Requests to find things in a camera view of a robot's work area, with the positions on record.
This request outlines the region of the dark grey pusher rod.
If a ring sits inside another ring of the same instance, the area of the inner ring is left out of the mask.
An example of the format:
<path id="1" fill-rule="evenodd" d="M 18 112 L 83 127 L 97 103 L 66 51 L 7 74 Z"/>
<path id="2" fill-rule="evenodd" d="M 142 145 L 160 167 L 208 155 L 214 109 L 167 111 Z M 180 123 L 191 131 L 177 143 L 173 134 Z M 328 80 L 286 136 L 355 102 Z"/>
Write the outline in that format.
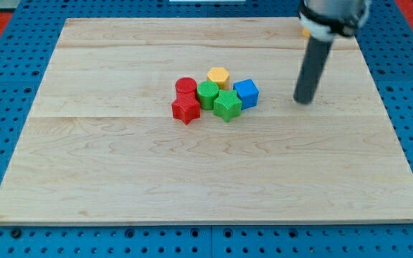
<path id="1" fill-rule="evenodd" d="M 293 93 L 294 101 L 303 105 L 312 103 L 332 44 L 332 41 L 309 38 Z"/>

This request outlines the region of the yellow block behind arm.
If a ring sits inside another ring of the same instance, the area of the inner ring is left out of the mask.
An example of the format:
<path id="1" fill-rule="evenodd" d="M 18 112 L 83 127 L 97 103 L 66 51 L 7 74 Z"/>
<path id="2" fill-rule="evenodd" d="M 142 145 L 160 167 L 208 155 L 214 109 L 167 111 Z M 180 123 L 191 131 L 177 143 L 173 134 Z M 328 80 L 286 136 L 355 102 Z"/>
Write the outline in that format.
<path id="1" fill-rule="evenodd" d="M 306 38 L 310 37 L 310 32 L 306 28 L 303 28 L 302 33 L 304 37 Z"/>

